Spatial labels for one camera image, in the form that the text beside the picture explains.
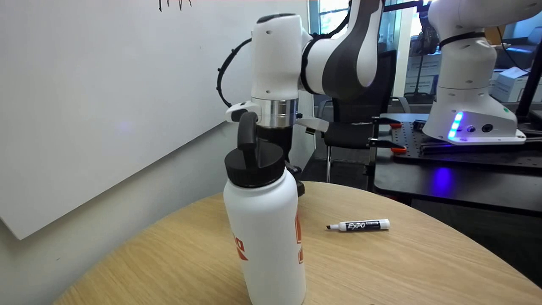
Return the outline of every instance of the marker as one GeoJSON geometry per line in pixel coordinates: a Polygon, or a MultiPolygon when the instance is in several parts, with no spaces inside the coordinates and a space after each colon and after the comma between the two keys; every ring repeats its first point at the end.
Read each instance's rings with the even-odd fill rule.
{"type": "Polygon", "coordinates": [[[368,221],[349,221],[327,226],[331,231],[339,232],[358,232],[358,231],[388,231],[390,221],[388,219],[368,219],[368,221]]]}

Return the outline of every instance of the water bottle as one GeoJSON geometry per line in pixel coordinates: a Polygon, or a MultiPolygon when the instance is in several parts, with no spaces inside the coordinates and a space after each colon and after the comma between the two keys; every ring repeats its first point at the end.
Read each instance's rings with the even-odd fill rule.
{"type": "Polygon", "coordinates": [[[239,122],[238,149],[226,158],[224,204],[253,305],[300,305],[305,300],[297,182],[283,149],[258,141],[258,115],[239,122]]]}

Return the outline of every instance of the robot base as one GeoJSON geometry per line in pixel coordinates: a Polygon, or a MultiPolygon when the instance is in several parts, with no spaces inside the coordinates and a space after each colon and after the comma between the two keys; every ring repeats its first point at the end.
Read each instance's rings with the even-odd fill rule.
{"type": "Polygon", "coordinates": [[[478,95],[475,104],[473,97],[434,104],[424,134],[454,146],[519,146],[527,141],[517,129],[515,114],[488,95],[478,95]]]}

